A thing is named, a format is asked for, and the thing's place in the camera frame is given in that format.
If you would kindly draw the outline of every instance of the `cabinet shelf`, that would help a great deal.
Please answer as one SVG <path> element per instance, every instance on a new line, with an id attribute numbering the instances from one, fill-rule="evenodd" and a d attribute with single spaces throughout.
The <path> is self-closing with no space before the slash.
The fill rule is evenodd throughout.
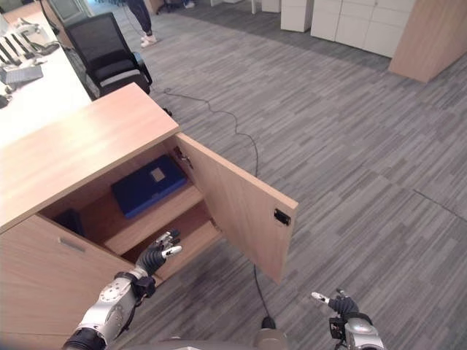
<path id="1" fill-rule="evenodd" d="M 203 200 L 191 183 L 132 219 L 126 219 L 111 192 L 80 213 L 86 237 L 122 255 Z"/>
<path id="2" fill-rule="evenodd" d="M 180 231 L 180 245 L 182 245 L 183 250 L 176 256 L 168 259 L 155 273 L 164 281 L 186 266 L 195 257 L 199 256 L 221 237 L 219 231 L 212 224 L 210 216 L 206 213 L 204 204 L 200 203 L 181 217 L 170 222 L 162 230 L 151 235 L 138 246 L 135 246 L 131 251 L 124 254 L 123 257 L 136 262 L 139 254 L 155 241 L 158 236 L 170 228 L 176 228 Z"/>

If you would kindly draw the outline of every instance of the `metal latch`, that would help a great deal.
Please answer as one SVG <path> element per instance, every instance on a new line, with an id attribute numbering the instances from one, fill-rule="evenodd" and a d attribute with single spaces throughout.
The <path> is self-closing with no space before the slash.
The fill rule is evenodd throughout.
<path id="1" fill-rule="evenodd" d="M 274 210 L 274 217 L 279 220 L 282 224 L 288 226 L 290 225 L 290 217 L 284 213 L 283 211 L 280 211 L 279 209 L 275 208 Z"/>
<path id="2" fill-rule="evenodd" d="M 191 165 L 191 160 L 190 160 L 190 158 L 182 153 L 182 150 L 180 149 L 180 147 L 176 146 L 176 147 L 174 148 L 174 152 L 175 152 L 175 155 L 177 156 L 178 159 L 180 159 L 182 162 L 184 162 L 184 163 L 187 164 L 190 168 L 193 169 L 193 166 Z"/>

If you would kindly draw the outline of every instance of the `person's legs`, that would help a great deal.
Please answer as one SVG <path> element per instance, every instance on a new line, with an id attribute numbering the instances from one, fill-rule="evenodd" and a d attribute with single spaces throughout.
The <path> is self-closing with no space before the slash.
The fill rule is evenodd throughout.
<path id="1" fill-rule="evenodd" d="M 151 17 L 147 11 L 146 5 L 143 0 L 127 0 L 128 8 L 138 20 L 141 29 L 146 33 L 146 36 L 152 36 L 151 31 Z"/>

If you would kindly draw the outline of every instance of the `chair armrest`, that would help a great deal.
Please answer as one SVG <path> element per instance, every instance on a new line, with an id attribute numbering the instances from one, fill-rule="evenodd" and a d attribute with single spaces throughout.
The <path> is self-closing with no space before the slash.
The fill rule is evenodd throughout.
<path id="1" fill-rule="evenodd" d="M 153 83 L 153 79 L 151 77 L 151 74 L 149 74 L 149 71 L 147 70 L 146 63 L 144 63 L 143 58 L 141 57 L 139 52 L 133 52 L 133 56 L 136 59 L 136 62 L 138 63 L 140 71 L 146 76 L 147 84 L 151 85 Z"/>

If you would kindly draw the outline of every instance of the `wooden desk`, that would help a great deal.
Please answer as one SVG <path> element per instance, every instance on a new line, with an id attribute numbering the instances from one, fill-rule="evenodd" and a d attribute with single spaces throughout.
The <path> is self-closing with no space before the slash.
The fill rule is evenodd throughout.
<path id="1" fill-rule="evenodd" d="M 49 37 L 56 39 L 41 12 L 28 15 L 25 19 L 41 24 Z M 61 48 L 47 56 L 42 72 L 43 78 L 15 91 L 8 106 L 0 110 L 0 146 L 90 103 L 88 94 Z"/>
<path id="2" fill-rule="evenodd" d="M 110 185 L 162 154 L 188 184 L 125 219 Z M 275 281 L 284 272 L 298 204 L 180 133 L 135 84 L 0 148 L 0 163 L 4 341 L 58 349 L 101 288 L 168 228 L 181 231 L 183 252 L 157 271 L 158 283 L 222 236 Z M 50 220 L 70 207 L 86 238 Z"/>
<path id="3" fill-rule="evenodd" d="M 467 1 L 418 0 L 389 70 L 429 82 L 467 53 Z"/>

